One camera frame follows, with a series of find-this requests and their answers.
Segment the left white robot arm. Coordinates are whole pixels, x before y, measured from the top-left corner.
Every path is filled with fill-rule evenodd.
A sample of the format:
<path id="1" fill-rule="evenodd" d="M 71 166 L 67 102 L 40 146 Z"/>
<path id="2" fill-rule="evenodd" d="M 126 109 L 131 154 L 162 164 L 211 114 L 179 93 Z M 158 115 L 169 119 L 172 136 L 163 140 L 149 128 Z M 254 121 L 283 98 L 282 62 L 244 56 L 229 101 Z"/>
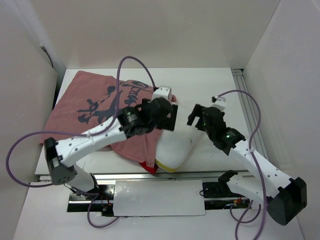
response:
<path id="1" fill-rule="evenodd" d="M 154 129 L 173 131 L 178 105 L 160 97 L 143 99 L 134 107 L 121 109 L 116 119 L 84 132 L 84 136 L 56 141 L 44 141 L 45 159 L 53 185 L 67 184 L 86 199 L 92 200 L 101 192 L 93 174 L 84 171 L 77 162 L 85 156 L 111 144 L 141 136 Z"/>

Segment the pink and red pillowcase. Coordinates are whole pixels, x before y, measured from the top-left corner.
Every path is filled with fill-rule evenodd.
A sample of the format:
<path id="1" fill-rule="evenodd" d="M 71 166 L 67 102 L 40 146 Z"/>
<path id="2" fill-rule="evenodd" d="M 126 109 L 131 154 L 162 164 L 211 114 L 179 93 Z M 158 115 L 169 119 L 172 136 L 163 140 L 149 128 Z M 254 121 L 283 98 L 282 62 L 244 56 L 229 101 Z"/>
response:
<path id="1" fill-rule="evenodd" d="M 55 140 L 66 139 L 60 132 L 81 134 L 113 117 L 116 106 L 120 109 L 134 107 L 143 99 L 151 99 L 153 87 L 138 80 L 119 82 L 116 78 L 86 71 L 78 71 L 57 102 L 46 124 L 46 134 L 41 136 Z M 125 141 L 110 145 L 112 152 L 137 162 L 151 174 L 158 166 L 155 163 L 156 148 L 162 135 L 154 129 L 144 135 L 136 135 Z"/>

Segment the white pillow with yellow edge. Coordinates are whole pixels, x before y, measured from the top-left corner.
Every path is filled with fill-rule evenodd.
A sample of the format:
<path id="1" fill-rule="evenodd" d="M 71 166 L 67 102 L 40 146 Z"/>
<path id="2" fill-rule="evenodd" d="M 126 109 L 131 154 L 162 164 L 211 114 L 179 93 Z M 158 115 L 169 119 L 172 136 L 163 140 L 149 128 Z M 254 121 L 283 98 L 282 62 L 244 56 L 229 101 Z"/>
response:
<path id="1" fill-rule="evenodd" d="M 191 112 L 191 108 L 178 105 L 174 131 L 164 130 L 157 143 L 155 163 L 168 173 L 177 171 L 201 135 L 201 131 L 187 125 Z"/>

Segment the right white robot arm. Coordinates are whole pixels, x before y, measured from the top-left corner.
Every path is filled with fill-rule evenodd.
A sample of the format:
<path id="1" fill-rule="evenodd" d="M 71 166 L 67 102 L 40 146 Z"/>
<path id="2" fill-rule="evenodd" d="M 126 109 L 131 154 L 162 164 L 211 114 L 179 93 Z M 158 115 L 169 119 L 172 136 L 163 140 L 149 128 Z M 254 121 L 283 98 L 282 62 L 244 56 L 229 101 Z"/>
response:
<path id="1" fill-rule="evenodd" d="M 225 113 L 217 105 L 205 107 L 196 104 L 188 116 L 191 126 L 207 134 L 213 145 L 242 164 L 253 179 L 241 177 L 237 171 L 228 170 L 219 177 L 218 190 L 223 196 L 232 193 L 248 197 L 256 203 L 266 205 L 268 215 L 285 226 L 307 206 L 307 184 L 300 178 L 292 178 L 270 163 L 236 129 L 228 127 Z"/>

